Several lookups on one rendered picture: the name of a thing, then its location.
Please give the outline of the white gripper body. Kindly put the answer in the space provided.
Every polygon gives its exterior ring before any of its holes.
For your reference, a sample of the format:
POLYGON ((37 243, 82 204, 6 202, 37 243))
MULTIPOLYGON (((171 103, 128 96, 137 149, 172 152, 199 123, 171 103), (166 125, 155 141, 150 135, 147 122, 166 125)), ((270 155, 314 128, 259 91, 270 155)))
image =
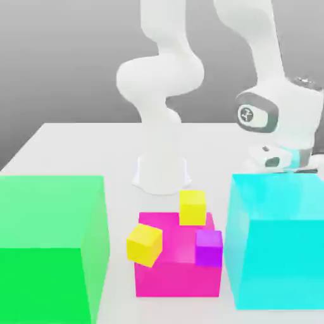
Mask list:
POLYGON ((283 168, 278 169, 275 173, 318 173, 320 168, 324 168, 324 154, 312 155, 305 167, 283 168))

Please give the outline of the small yellow cube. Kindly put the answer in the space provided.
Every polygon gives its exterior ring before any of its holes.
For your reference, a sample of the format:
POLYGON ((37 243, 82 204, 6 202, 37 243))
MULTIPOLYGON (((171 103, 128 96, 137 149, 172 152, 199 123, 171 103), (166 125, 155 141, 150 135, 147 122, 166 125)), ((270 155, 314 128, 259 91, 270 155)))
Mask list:
POLYGON ((205 192, 203 190, 181 190, 179 198, 179 224, 181 226, 205 226, 205 192))
POLYGON ((163 250, 163 231, 139 223, 127 237, 127 259, 152 268, 163 250))

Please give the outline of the small purple cube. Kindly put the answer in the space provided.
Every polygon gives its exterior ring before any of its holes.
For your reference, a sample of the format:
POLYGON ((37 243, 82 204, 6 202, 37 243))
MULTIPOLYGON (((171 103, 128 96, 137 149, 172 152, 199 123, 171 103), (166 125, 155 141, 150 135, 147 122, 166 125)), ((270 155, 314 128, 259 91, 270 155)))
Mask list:
POLYGON ((219 230, 197 230, 195 244, 195 264, 197 266, 221 268, 222 260, 222 232, 219 230))

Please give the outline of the large cyan box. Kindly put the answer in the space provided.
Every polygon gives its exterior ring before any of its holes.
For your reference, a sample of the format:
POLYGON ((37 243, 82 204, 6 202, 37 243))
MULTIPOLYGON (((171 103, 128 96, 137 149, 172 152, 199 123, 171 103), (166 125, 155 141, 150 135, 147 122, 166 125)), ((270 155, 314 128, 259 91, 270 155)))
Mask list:
POLYGON ((324 310, 324 180, 235 174, 225 265, 239 310, 324 310))

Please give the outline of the large pink box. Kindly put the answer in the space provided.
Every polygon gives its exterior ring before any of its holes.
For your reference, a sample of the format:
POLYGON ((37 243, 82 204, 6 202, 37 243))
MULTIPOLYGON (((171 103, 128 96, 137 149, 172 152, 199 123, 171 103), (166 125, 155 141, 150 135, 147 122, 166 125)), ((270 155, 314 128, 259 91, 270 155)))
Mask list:
POLYGON ((195 264, 196 232, 216 230, 211 213, 205 226, 181 226, 178 213, 139 213, 139 223, 163 231, 163 250, 152 268, 134 264, 137 297, 218 297, 221 268, 195 264))

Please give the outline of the large green box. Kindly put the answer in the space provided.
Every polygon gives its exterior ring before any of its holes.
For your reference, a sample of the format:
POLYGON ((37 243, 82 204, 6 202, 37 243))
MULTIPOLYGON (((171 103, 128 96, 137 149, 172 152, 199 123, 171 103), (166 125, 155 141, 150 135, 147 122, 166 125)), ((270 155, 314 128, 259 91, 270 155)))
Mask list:
POLYGON ((96 324, 110 254, 101 176, 0 176, 0 324, 96 324))

